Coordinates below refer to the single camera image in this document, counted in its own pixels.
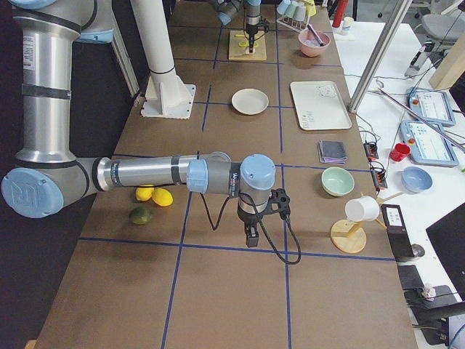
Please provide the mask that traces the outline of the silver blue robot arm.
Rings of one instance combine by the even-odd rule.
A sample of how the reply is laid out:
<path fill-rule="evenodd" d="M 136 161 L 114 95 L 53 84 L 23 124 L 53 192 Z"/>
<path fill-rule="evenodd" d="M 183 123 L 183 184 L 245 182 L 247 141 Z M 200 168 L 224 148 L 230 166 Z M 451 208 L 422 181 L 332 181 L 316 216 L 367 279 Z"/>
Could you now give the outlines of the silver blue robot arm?
<path fill-rule="evenodd" d="M 262 2 L 260 0 L 209 0 L 207 3 L 217 13 L 217 17 L 223 25 L 229 24 L 242 9 L 244 10 L 243 30 L 248 40 L 246 54 L 252 54 L 256 41 L 269 31 L 270 23 L 262 17 Z"/>
<path fill-rule="evenodd" d="M 185 185 L 192 192 L 236 198 L 249 247 L 265 233 L 265 215 L 290 220 L 289 197 L 275 188 L 275 165 L 262 154 L 240 163 L 222 152 L 123 160 L 74 156 L 69 149 L 72 45 L 112 41 L 112 4 L 13 1 L 12 14 L 23 31 L 23 149 L 17 166 L 2 179 L 1 193 L 16 213 L 43 218 L 111 188 Z"/>

